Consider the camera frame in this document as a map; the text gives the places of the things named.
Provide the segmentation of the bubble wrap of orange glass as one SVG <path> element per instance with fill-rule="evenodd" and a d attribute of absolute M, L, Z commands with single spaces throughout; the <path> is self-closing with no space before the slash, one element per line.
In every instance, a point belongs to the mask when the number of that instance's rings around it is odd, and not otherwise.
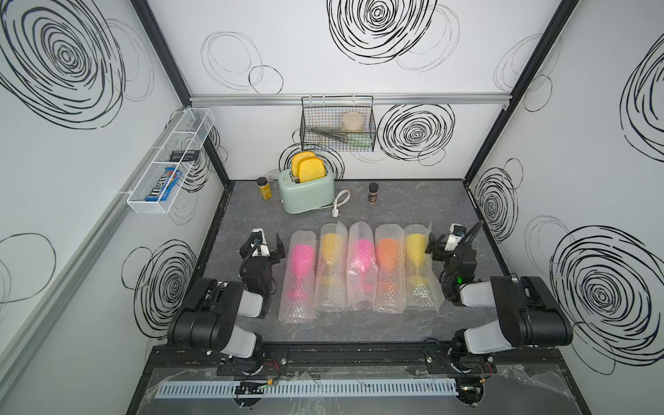
<path fill-rule="evenodd" d="M 396 224 L 380 225 L 375 230 L 379 276 L 375 311 L 401 314 L 406 309 L 404 229 Z"/>

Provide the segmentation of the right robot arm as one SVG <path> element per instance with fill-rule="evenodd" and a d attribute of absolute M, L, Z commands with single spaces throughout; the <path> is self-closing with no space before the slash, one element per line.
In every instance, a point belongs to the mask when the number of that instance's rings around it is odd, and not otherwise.
<path fill-rule="evenodd" d="M 477 250 L 472 243 L 484 225 L 453 225 L 448 234 L 427 237 L 425 253 L 444 265 L 439 283 L 444 298 L 456 306 L 489 308 L 490 323 L 458 330 L 447 352 L 451 366 L 466 375 L 489 367 L 495 353 L 517 349 L 568 346 L 573 329 L 568 317 L 540 277 L 493 276 L 477 281 Z"/>

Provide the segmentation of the orange wine glass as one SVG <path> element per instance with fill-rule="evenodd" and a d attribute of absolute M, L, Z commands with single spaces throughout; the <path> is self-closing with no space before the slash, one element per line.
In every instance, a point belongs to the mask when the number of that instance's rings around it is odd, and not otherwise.
<path fill-rule="evenodd" d="M 377 244 L 380 275 L 378 280 L 377 304 L 382 309 L 392 309 L 399 298 L 398 254 L 399 242 L 394 238 L 383 238 Z"/>

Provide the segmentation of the yellow wine glass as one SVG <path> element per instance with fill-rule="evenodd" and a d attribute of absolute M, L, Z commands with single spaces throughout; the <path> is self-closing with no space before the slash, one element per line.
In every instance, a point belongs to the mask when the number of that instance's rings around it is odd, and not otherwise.
<path fill-rule="evenodd" d="M 406 270 L 406 285 L 413 297 L 423 297 L 428 292 L 428 281 L 423 276 L 427 238 L 422 233 L 413 233 L 406 237 L 406 257 L 409 268 Z"/>

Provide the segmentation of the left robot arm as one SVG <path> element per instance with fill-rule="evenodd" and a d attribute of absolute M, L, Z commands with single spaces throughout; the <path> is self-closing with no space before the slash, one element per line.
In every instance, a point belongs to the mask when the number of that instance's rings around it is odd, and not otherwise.
<path fill-rule="evenodd" d="M 239 317 L 263 318 L 276 293 L 273 266 L 286 257 L 276 235 L 271 249 L 265 230 L 254 228 L 240 247 L 242 262 L 237 280 L 199 278 L 169 323 L 167 344 L 181 349 L 216 351 L 239 359 L 263 357 L 259 334 L 243 330 Z"/>

